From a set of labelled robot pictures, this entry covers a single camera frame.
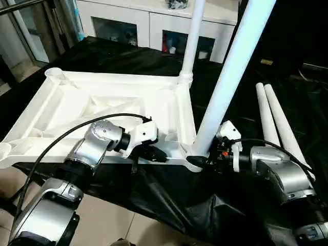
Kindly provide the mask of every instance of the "black cloth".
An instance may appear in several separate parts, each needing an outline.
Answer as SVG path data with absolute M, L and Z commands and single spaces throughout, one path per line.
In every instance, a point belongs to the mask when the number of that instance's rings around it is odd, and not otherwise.
M 182 61 L 183 57 L 152 49 L 87 37 L 0 97 L 1 137 L 38 90 L 45 79 L 43 73 L 49 67 L 80 72 L 178 76 Z M 197 129 L 221 68 L 222 65 L 210 61 L 195 63 L 190 92 Z M 255 90 L 258 82 L 272 84 L 306 159 L 325 177 L 327 84 L 279 79 L 248 68 L 225 115 L 244 138 L 263 139 Z M 15 166 L 27 173 L 31 164 Z M 39 166 L 37 173 L 49 177 L 55 167 L 45 163 Z M 139 165 L 138 172 L 131 175 L 129 165 L 101 164 L 85 192 L 217 245 L 295 243 L 269 185 L 249 174 L 219 175 L 208 169 L 192 173 L 181 166 Z

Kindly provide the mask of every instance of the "table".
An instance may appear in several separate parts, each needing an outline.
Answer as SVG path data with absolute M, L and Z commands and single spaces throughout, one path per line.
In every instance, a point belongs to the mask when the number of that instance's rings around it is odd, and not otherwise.
M 87 37 L 55 62 L 27 78 L 0 97 L 3 138 L 45 79 L 44 71 L 68 71 L 177 76 L 183 57 L 162 54 Z M 198 129 L 222 65 L 198 61 L 194 66 L 191 100 Z M 242 137 L 263 138 L 255 84 L 271 83 L 307 160 L 325 174 L 328 90 L 322 81 L 312 83 L 281 79 L 259 68 L 248 67 L 226 113 Z M 31 163 L 15 167 L 28 172 Z M 39 166 L 49 177 L 56 164 Z M 220 244 L 269 245 L 271 240 L 292 241 L 287 221 L 280 214 L 268 184 L 245 174 L 220 176 L 210 170 L 191 173 L 185 167 L 139 165 L 131 176 L 128 165 L 100 165 L 85 192 L 164 222 L 194 238 Z

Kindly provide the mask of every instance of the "metal pole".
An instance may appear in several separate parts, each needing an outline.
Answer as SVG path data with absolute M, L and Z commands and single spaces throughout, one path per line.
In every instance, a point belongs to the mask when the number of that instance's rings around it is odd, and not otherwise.
M 23 9 L 23 8 L 26 8 L 26 7 L 29 7 L 31 5 L 38 4 L 38 3 L 41 3 L 41 2 L 44 2 L 44 1 L 46 1 L 46 0 L 27 0 L 27 1 L 24 1 L 24 2 L 19 3 L 19 4 L 14 4 L 14 5 L 11 5 L 11 6 L 8 6 L 8 7 L 4 7 L 4 8 L 0 9 L 0 15 L 8 14 L 8 13 L 11 13 L 15 10 Z

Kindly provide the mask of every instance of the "white pipe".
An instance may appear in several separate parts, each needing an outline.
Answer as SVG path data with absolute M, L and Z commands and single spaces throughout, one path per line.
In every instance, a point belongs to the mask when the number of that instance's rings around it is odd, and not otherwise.
M 264 86 L 262 83 L 256 84 L 256 93 L 258 99 L 258 106 L 260 109 L 260 116 L 262 122 L 262 129 L 264 139 L 280 146 L 278 134 L 276 131 L 275 123 L 272 118 L 267 95 L 265 94 Z
M 190 24 L 187 46 L 184 52 L 182 69 L 180 72 L 181 82 L 191 83 L 193 81 L 193 66 L 197 50 L 199 29 L 203 18 L 206 0 L 196 0 L 194 3 L 193 17 Z
M 264 87 L 266 96 L 269 101 L 269 105 L 275 119 L 278 132 L 282 141 L 283 147 L 291 152 L 301 163 L 304 165 L 310 166 L 306 163 L 305 158 L 302 154 L 302 151 L 297 143 L 297 140 L 294 136 L 291 126 L 288 123 L 288 120 L 281 108 L 281 105 L 276 97 L 275 92 L 272 89 L 271 85 L 265 85 Z
M 196 141 L 192 146 L 191 154 L 207 156 L 213 138 L 238 87 L 275 2 L 276 0 L 249 0 L 200 125 Z

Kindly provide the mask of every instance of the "glass cabinet door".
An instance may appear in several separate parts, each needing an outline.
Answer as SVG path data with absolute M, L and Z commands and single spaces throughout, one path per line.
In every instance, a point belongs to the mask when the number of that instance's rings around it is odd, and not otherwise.
M 187 34 L 163 30 L 162 52 L 184 55 L 187 39 Z M 200 36 L 197 45 L 196 59 L 210 60 L 214 42 L 214 38 Z
M 123 7 L 77 1 L 86 36 L 149 47 L 149 13 Z
M 150 48 L 162 52 L 184 54 L 191 19 L 150 13 Z M 196 59 L 222 63 L 234 26 L 202 21 Z

